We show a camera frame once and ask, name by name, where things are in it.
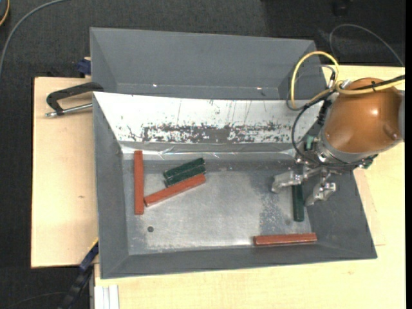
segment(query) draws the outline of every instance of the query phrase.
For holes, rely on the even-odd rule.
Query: black cable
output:
[[[399,75],[398,77],[395,77],[391,80],[382,81],[378,84],[376,82],[372,82],[370,85],[359,87],[359,88],[356,88],[356,89],[353,89],[353,90],[357,91],[357,90],[362,90],[362,89],[373,89],[375,91],[376,88],[379,88],[381,86],[385,86],[385,85],[391,84],[392,82],[396,82],[396,81],[400,81],[400,80],[405,80],[405,75]]]
[[[29,18],[31,15],[33,15],[34,13],[38,12],[39,10],[42,10],[43,8],[49,7],[49,6],[53,6],[56,5],[57,3],[62,3],[65,1],[71,1],[71,0],[54,0],[54,1],[50,1],[49,3],[45,3],[41,6],[38,6],[37,8],[34,8],[31,12],[28,12],[26,15],[24,15],[20,21],[17,22],[17,24],[14,26],[13,30],[10,32],[10,34],[7,37],[6,43],[3,47],[3,52],[1,53],[1,57],[0,57],[0,83],[1,83],[1,73],[3,70],[3,64],[5,62],[5,57],[6,57],[6,52],[7,52],[7,48],[8,45],[10,44],[10,41],[12,40],[13,34],[17,31],[17,29],[20,27],[20,25],[27,19]]]
[[[15,303],[15,304],[12,304],[10,306],[6,306],[2,309],[11,309],[11,308],[14,308],[15,306],[18,306],[18,305],[22,304],[22,303],[25,303],[25,302],[28,302],[28,301],[31,301],[31,300],[35,300],[35,299],[38,299],[40,297],[47,297],[47,296],[51,296],[51,295],[61,295],[61,294],[65,294],[65,293],[64,292],[53,292],[53,293],[45,293],[45,294],[29,297],[27,299],[19,301],[19,302]]]
[[[319,102],[322,101],[322,100],[328,99],[328,97],[329,97],[331,94],[332,94],[332,93],[327,93],[325,96],[320,97],[319,99],[313,101],[312,103],[310,103],[310,104],[305,104],[305,105],[303,106],[303,109],[302,109],[302,110],[299,112],[299,114],[296,116],[296,119],[295,119],[294,124],[293,124],[293,126],[292,126],[292,130],[291,130],[291,132],[292,132],[292,134],[291,134],[291,137],[292,137],[292,145],[293,145],[296,153],[299,154],[304,160],[308,160],[308,161],[310,161],[310,162],[312,162],[312,163],[314,163],[314,164],[316,164],[316,165],[318,165],[318,166],[325,166],[325,167],[329,167],[329,168],[343,168],[343,167],[350,167],[350,166],[358,166],[358,165],[361,165],[361,164],[363,164],[363,162],[364,162],[363,160],[360,160],[360,161],[358,161],[358,162],[351,162],[351,163],[342,162],[341,164],[320,162],[320,161],[318,161],[318,160],[315,160],[315,159],[312,159],[312,158],[310,158],[310,157],[304,156],[304,154],[303,154],[303,153],[299,150],[299,148],[297,147],[297,143],[296,143],[296,140],[295,140],[295,130],[296,130],[296,125],[297,125],[299,119],[302,117],[303,113],[305,113],[305,111],[306,111],[307,109],[309,109],[311,106],[314,106],[315,104],[319,103]]]

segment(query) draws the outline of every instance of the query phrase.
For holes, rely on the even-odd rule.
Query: cable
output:
[[[32,16],[34,13],[38,12],[39,10],[42,10],[43,8],[53,6],[53,5],[56,5],[57,3],[62,3],[62,2],[65,2],[65,1],[71,1],[71,0],[54,0],[54,1],[50,1],[49,3],[45,3],[41,6],[38,6],[37,8],[34,8],[31,12],[28,12],[25,16],[23,16],[23,18],[21,18],[20,21],[18,21],[17,24],[13,27],[13,30],[10,32],[10,34],[9,34],[7,40],[6,40],[6,43],[5,43],[5,46],[3,48],[1,58],[0,58],[0,83],[1,83],[1,74],[3,72],[3,64],[4,64],[4,61],[5,61],[8,46],[10,44],[10,41],[12,40],[12,37],[13,37],[14,33],[17,31],[17,29],[20,27],[20,25],[27,18],[29,18],[30,16]]]
[[[400,75],[399,77],[393,78],[391,80],[385,80],[382,82],[371,83],[370,85],[355,88],[353,90],[342,89],[341,85],[343,81],[338,81],[335,85],[335,89],[338,93],[342,93],[345,95],[360,95],[360,94],[367,94],[373,93],[374,91],[380,91],[383,89],[388,89],[393,86],[397,86],[405,82],[405,75]]]
[[[61,295],[61,294],[65,294],[65,293],[64,292],[54,292],[54,293],[45,293],[45,294],[29,297],[27,299],[24,299],[22,301],[19,301],[19,302],[15,303],[15,304],[12,304],[11,306],[6,306],[2,309],[11,309],[15,306],[18,306],[19,304],[22,304],[22,303],[25,303],[25,302],[28,302],[28,301],[31,301],[31,300],[34,300],[34,299],[38,299],[40,297],[46,297],[46,296],[57,295],[57,294]]]
[[[310,157],[308,157],[308,156],[305,156],[305,155],[299,150],[299,148],[297,147],[297,142],[296,142],[296,139],[295,139],[295,130],[296,130],[296,125],[297,125],[299,119],[302,117],[303,113],[305,113],[305,111],[306,111],[307,109],[309,109],[311,106],[319,103],[319,102],[322,101],[322,100],[328,99],[328,97],[329,97],[332,93],[333,93],[332,91],[329,91],[325,96],[323,96],[323,97],[321,97],[321,98],[319,98],[319,99],[317,99],[317,100],[314,100],[314,101],[313,101],[312,103],[310,103],[310,104],[305,104],[305,105],[304,105],[302,111],[299,112],[299,114],[297,115],[297,117],[296,117],[296,119],[295,119],[295,121],[294,121],[294,124],[293,124],[293,126],[292,126],[292,130],[291,130],[292,145],[293,145],[296,153],[297,153],[298,155],[300,155],[304,160],[308,160],[309,162],[312,162],[312,163],[314,163],[315,165],[318,165],[318,166],[325,166],[325,167],[329,167],[329,168],[341,169],[341,168],[345,168],[345,167],[362,165],[362,164],[364,163],[363,160],[359,160],[358,162],[351,162],[351,163],[342,162],[341,164],[320,162],[320,161],[317,161],[317,160],[315,160],[315,159],[312,159],[312,158],[310,158]]]
[[[305,56],[303,56],[303,57],[299,60],[299,62],[297,62],[296,67],[295,67],[295,70],[294,70],[294,72],[293,72],[293,74],[292,74],[292,79],[290,80],[290,103],[292,104],[292,108],[294,108],[294,109],[298,109],[297,106],[296,106],[296,104],[295,104],[295,82],[296,82],[297,71],[298,71],[299,68],[301,67],[302,63],[303,63],[306,59],[308,59],[309,57],[311,57],[311,56],[313,56],[313,55],[323,55],[323,56],[326,56],[327,58],[329,58],[329,59],[335,64],[335,67],[336,67],[335,79],[337,79],[337,77],[338,77],[338,75],[339,75],[339,64],[338,64],[338,62],[335,60],[335,58],[334,58],[333,56],[331,56],[330,54],[325,53],[324,51],[313,51],[313,52],[308,53],[308,54],[306,54]]]
[[[332,39],[333,39],[333,33],[338,29],[338,28],[344,28],[344,27],[352,27],[352,28],[358,28],[361,30],[364,30],[366,32],[368,32],[369,34],[372,34],[375,38],[377,38],[381,43],[383,43],[387,49],[390,50],[390,52],[396,57],[396,59],[398,60],[398,62],[400,63],[400,65],[402,67],[405,67],[405,64],[402,62],[402,59],[400,59],[400,57],[398,56],[398,54],[396,54],[396,52],[392,49],[392,47],[381,37],[379,37],[377,34],[373,33],[371,30],[368,30],[367,28],[364,28],[363,26],[359,26],[359,25],[355,25],[355,24],[350,24],[350,23],[345,23],[345,24],[341,24],[336,26],[332,32],[330,32],[329,34],[329,45],[330,45],[330,51],[332,52],[332,54],[334,56],[336,56],[334,50],[333,50],[333,44],[332,44]]]
[[[10,12],[10,0],[7,0],[6,12],[2,19],[0,19],[0,26],[6,21],[7,15]]]
[[[332,71],[332,75],[330,76],[330,82],[333,81],[334,79],[336,79],[336,72],[335,72],[335,69],[334,69],[333,67],[331,67],[330,65],[327,65],[327,64],[322,64],[321,67],[322,67],[322,68],[328,68],[329,70]],[[300,73],[299,76],[296,78],[295,82],[298,81],[299,78],[303,76],[303,74],[304,74],[304,72]],[[319,97],[327,94],[327,93],[330,91],[329,89],[320,92],[320,93],[317,94],[315,97],[312,97],[306,104],[310,104],[313,100],[316,100],[316,99],[318,99]],[[288,91],[288,96],[287,96],[287,98],[286,98],[286,106],[288,107],[288,109],[289,109],[289,110],[292,110],[292,111],[300,111],[300,110],[302,110],[302,109],[304,108],[304,104],[303,104],[302,106],[297,107],[297,108],[293,108],[292,106],[290,106],[290,104],[289,104],[289,94],[290,94],[290,92]]]

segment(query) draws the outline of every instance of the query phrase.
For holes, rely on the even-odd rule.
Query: metal bracket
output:
[[[54,110],[54,112],[46,113],[46,117],[56,117],[65,115],[66,113],[75,112],[87,108],[91,108],[92,104],[83,104],[81,106],[75,106],[73,108],[63,109],[58,103],[59,100],[87,93],[89,91],[104,91],[103,87],[96,82],[88,82],[87,84],[81,84],[79,86],[70,87],[58,91],[54,91],[47,96],[47,104]]]

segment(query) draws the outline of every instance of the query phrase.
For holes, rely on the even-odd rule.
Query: red block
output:
[[[199,174],[193,176],[192,178],[188,178],[187,180],[171,185],[166,189],[155,192],[154,194],[150,194],[149,196],[144,198],[144,203],[146,204],[146,206],[153,205],[154,203],[168,199],[172,196],[182,193],[183,191],[197,187],[198,185],[201,185],[205,182],[205,175]]]
[[[308,234],[274,234],[270,236],[254,236],[255,246],[296,245],[315,243],[317,241],[314,232]]]
[[[144,213],[143,152],[135,151],[135,215]]]

